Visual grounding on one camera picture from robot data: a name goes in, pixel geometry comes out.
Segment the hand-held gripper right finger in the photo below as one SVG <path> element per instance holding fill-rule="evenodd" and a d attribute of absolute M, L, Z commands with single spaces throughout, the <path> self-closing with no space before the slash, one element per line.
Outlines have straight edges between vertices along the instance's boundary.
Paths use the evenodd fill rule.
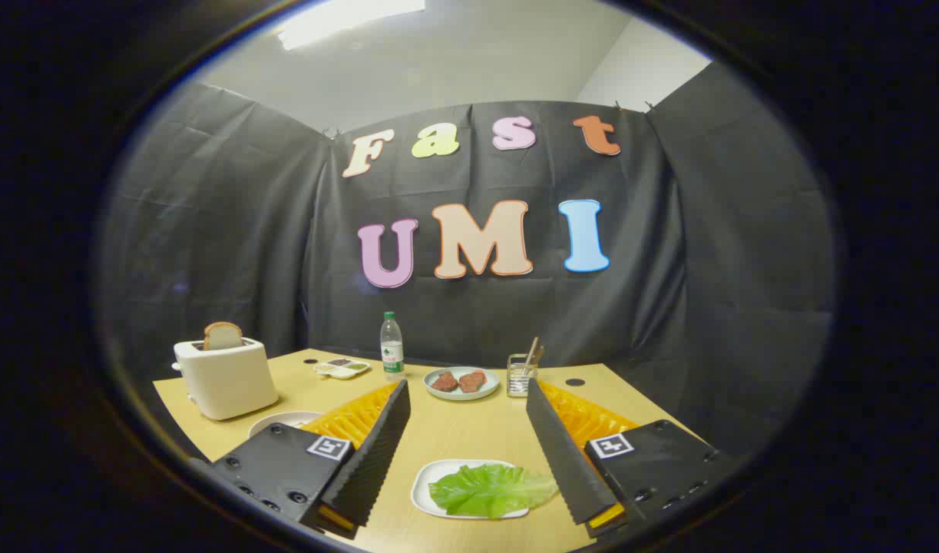
<path fill-rule="evenodd" d="M 591 538 L 673 517 L 729 476 L 729 456 L 669 419 L 631 422 L 530 380 L 527 416 L 575 524 Z"/>

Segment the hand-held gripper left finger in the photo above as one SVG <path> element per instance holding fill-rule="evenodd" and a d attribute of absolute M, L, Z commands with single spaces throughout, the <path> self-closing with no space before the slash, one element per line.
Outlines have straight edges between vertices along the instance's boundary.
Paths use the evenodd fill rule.
<path fill-rule="evenodd" d="M 293 524 L 347 538 L 367 525 L 411 414 L 390 382 L 297 428 L 272 422 L 210 463 L 210 477 Z"/>

